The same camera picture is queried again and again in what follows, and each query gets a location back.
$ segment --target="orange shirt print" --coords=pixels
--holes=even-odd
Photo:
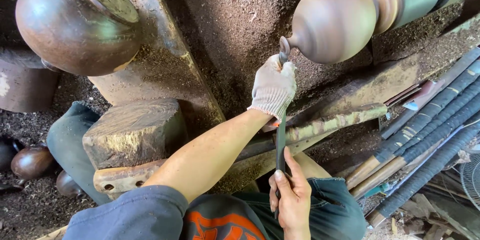
[[[266,240],[263,233],[247,218],[236,213],[213,219],[204,218],[199,212],[190,212],[184,222],[192,222],[198,235],[192,240]],[[218,238],[220,227],[230,226],[230,231],[224,238]]]

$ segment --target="sawdust-covered floor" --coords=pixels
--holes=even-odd
[[[10,17],[10,26],[15,23],[12,20],[15,1],[2,0],[0,4],[0,14],[3,19]],[[241,113],[251,101],[255,71],[268,56],[277,52],[279,37],[290,35],[291,16],[299,0],[166,1],[227,118]],[[461,8],[461,4],[452,5],[381,38],[376,37],[372,42],[374,53],[365,48],[337,65],[314,64],[293,51],[291,60],[298,67],[298,91],[290,114],[345,85],[352,73],[384,60],[401,59],[428,45],[459,15]],[[19,41],[18,35],[12,37],[10,34],[14,33],[0,29],[0,41]],[[20,139],[26,145],[45,140],[50,125],[76,100],[87,102],[99,113],[110,107],[87,78],[63,74],[50,109],[37,113],[1,110],[2,135]],[[376,126],[375,122],[369,122],[344,128],[308,153],[319,163],[337,160],[329,164],[329,171],[336,172],[336,163],[352,162],[348,160],[352,154],[373,150],[379,141]],[[48,175],[31,181],[21,193],[0,197],[1,239],[38,237],[66,225],[72,214],[93,205],[90,200],[62,197],[55,188],[55,179],[55,174]],[[0,182],[14,181],[12,174],[0,174]]]

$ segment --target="white knit glove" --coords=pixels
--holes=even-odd
[[[295,69],[295,65],[289,61],[282,68],[278,54],[268,58],[255,75],[251,92],[253,101],[247,110],[260,110],[281,122],[297,90]]]

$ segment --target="glove cuff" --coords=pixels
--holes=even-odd
[[[263,113],[274,116],[281,122],[292,100],[293,96],[290,96],[284,89],[262,88],[257,90],[251,106],[247,110],[260,110]]]

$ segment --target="drill hole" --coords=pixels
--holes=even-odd
[[[115,187],[113,187],[111,184],[108,184],[108,185],[105,185],[105,187],[103,187],[103,188],[105,188],[106,190],[112,190]]]

